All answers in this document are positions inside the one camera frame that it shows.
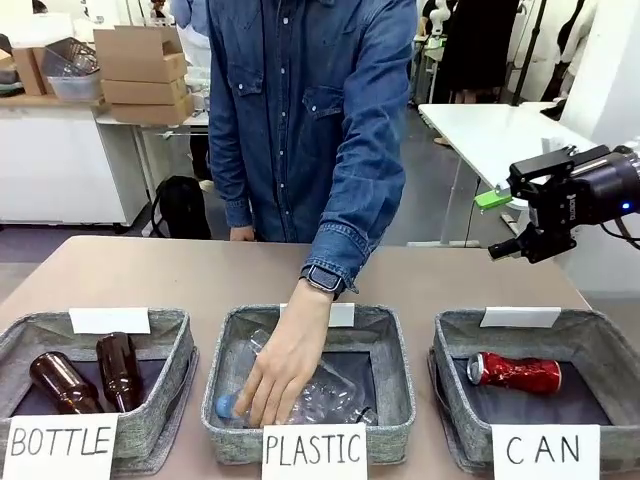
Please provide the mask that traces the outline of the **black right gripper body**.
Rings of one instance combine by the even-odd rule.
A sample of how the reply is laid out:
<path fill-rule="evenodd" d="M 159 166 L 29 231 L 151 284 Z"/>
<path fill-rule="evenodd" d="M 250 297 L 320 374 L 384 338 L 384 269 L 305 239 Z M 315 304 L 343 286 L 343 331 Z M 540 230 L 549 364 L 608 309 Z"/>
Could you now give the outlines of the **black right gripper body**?
<path fill-rule="evenodd" d="M 529 220 L 538 229 L 597 225 L 632 212 L 633 150 L 627 146 L 551 175 L 529 201 Z"/>

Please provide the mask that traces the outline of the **crushed red can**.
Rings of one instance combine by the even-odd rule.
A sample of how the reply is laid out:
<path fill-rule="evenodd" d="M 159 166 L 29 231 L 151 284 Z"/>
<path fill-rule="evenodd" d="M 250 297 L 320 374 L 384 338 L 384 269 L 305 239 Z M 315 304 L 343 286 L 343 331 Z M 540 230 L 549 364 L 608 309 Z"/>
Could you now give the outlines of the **crushed red can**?
<path fill-rule="evenodd" d="M 467 361 L 466 375 L 476 386 L 489 385 L 536 395 L 557 393 L 563 379 L 561 367 L 555 360 L 513 359 L 494 352 L 471 355 Z"/>

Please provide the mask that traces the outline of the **clear plastic bottle dark cap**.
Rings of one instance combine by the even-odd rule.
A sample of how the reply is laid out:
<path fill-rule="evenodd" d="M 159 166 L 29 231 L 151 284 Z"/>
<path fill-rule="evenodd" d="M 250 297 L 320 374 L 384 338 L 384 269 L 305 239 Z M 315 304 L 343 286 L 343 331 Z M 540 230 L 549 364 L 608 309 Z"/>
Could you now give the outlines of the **clear plastic bottle dark cap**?
<path fill-rule="evenodd" d="M 378 425 L 371 361 L 364 353 L 322 359 L 296 399 L 287 424 Z"/>

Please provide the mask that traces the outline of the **brown glass bottle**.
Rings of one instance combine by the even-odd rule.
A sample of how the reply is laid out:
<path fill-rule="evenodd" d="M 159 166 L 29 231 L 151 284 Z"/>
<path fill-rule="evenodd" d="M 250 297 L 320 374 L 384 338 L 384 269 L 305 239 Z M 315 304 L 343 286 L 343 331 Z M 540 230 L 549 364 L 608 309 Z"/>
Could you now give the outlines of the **brown glass bottle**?
<path fill-rule="evenodd" d="M 124 332 L 113 332 L 96 343 L 96 355 L 105 399 L 121 413 L 143 403 L 143 382 L 135 345 Z"/>
<path fill-rule="evenodd" d="M 104 413 L 96 386 L 62 352 L 36 357 L 30 367 L 32 383 L 54 403 L 60 414 Z"/>

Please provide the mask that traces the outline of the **grey fabric basket can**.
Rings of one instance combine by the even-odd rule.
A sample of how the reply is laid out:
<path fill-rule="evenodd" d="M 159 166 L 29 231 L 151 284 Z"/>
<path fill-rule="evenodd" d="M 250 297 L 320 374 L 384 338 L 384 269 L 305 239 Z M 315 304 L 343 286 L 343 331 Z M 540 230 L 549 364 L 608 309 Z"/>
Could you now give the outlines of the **grey fabric basket can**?
<path fill-rule="evenodd" d="M 640 353 L 597 311 L 561 309 L 552 328 L 481 328 L 485 309 L 449 310 L 434 320 L 428 364 L 449 451 L 459 468 L 493 472 L 493 425 L 598 425 L 600 471 L 640 471 Z M 536 395 L 467 378 L 469 357 L 555 360 L 560 390 Z"/>

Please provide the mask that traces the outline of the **grey fabric basket plastic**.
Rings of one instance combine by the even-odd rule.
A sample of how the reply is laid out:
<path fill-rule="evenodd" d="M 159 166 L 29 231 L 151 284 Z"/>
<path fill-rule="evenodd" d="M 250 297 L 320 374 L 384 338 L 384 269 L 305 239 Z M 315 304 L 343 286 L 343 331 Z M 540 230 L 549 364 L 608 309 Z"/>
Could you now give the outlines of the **grey fabric basket plastic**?
<path fill-rule="evenodd" d="M 218 416 L 216 402 L 244 385 L 255 359 L 251 347 L 266 340 L 279 315 L 277 305 L 249 305 L 230 311 L 223 321 L 201 408 L 202 424 L 222 465 L 261 460 L 261 431 Z M 358 417 L 368 423 L 369 464 L 404 462 L 416 404 L 395 313 L 384 306 L 356 306 L 353 325 L 329 329 L 320 367 L 357 393 Z"/>

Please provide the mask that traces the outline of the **paper sign CAN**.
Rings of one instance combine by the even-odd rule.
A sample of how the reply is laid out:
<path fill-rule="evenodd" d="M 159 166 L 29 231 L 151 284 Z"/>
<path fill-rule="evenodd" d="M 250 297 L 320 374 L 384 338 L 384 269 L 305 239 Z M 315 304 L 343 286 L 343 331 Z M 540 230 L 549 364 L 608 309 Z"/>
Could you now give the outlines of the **paper sign CAN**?
<path fill-rule="evenodd" d="M 494 480 L 600 480 L 598 425 L 493 425 Z"/>

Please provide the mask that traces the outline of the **white background table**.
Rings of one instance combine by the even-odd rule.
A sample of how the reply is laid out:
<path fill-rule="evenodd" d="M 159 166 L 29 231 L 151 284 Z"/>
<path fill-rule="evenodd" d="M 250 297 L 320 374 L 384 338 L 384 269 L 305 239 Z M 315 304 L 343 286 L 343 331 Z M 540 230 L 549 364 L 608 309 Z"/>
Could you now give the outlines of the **white background table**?
<path fill-rule="evenodd" d="M 542 115 L 531 103 L 520 107 L 505 104 L 422 104 L 425 124 L 450 142 L 460 160 L 450 200 L 459 190 L 459 177 L 473 171 L 490 188 L 504 182 L 509 166 L 565 146 L 586 151 L 596 144 L 562 124 Z"/>

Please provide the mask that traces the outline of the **black stand pole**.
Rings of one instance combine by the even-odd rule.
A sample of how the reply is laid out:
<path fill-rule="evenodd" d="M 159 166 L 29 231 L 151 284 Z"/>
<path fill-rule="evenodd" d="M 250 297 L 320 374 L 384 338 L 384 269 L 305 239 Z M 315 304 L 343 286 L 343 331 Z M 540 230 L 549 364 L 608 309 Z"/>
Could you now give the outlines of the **black stand pole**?
<path fill-rule="evenodd" d="M 524 61 L 522 63 L 522 68 L 520 69 L 518 82 L 511 99 L 511 103 L 510 103 L 511 106 L 518 106 L 520 104 L 522 89 L 524 87 L 526 76 L 529 70 L 529 65 L 531 63 L 531 59 L 535 50 L 535 45 L 540 33 L 540 27 L 541 27 L 542 19 L 544 16 L 544 11 L 546 8 L 546 3 L 547 3 L 547 0 L 539 0 L 538 2 L 539 8 L 538 8 L 537 17 L 531 31 L 530 42 L 526 50 Z"/>

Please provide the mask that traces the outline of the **dark wrist watch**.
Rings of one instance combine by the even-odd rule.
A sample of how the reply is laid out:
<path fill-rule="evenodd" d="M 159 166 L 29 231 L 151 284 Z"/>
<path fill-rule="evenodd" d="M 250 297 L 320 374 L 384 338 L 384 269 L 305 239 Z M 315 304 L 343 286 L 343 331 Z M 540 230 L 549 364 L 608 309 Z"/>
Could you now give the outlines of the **dark wrist watch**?
<path fill-rule="evenodd" d="M 338 299 L 346 290 L 346 284 L 339 275 L 317 265 L 303 267 L 300 279 L 312 289 L 327 295 L 332 301 Z"/>

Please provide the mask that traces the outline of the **background person light shirt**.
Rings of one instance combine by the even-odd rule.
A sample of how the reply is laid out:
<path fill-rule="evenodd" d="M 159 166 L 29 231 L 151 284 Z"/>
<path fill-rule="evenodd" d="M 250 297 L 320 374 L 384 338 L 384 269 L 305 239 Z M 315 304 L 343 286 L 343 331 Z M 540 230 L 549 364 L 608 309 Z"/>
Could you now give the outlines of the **background person light shirt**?
<path fill-rule="evenodd" d="M 195 108 L 209 111 L 211 50 L 208 0 L 171 0 L 171 14 L 187 62 L 186 84 L 196 94 Z"/>

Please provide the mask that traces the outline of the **open cardboard box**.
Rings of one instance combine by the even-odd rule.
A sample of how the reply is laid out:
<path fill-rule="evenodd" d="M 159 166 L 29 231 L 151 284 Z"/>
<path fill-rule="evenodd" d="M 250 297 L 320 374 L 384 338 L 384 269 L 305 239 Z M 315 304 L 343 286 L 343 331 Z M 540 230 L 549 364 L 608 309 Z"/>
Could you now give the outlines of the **open cardboard box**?
<path fill-rule="evenodd" d="M 174 27 L 95 29 L 94 43 L 103 80 L 171 83 L 187 73 L 185 54 Z"/>

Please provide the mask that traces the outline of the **dark mesh bin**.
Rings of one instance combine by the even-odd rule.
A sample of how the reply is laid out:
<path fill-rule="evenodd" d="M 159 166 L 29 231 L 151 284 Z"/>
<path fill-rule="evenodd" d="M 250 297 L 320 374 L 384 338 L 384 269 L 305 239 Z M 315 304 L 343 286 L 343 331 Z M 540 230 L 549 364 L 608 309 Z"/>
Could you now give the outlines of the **dark mesh bin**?
<path fill-rule="evenodd" d="M 42 71 L 47 77 L 84 77 L 99 70 L 96 51 L 73 37 L 44 47 Z"/>

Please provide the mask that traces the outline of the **small cardboard box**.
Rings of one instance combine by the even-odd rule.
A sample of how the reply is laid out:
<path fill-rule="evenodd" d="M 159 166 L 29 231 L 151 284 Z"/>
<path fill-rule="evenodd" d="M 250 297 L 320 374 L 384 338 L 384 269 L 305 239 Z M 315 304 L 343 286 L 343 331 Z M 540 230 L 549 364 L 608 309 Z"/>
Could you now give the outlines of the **small cardboard box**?
<path fill-rule="evenodd" d="M 29 96 L 53 95 L 54 91 L 42 68 L 45 48 L 14 48 L 12 57 L 16 71 Z"/>

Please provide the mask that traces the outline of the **paper sign BOTTLE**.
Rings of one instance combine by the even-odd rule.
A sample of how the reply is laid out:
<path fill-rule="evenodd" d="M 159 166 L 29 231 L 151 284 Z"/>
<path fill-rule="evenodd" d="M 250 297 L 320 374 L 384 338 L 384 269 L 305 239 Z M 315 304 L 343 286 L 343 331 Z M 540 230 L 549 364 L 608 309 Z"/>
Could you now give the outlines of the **paper sign BOTTLE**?
<path fill-rule="evenodd" d="M 116 413 L 15 416 L 2 480 L 110 480 Z"/>

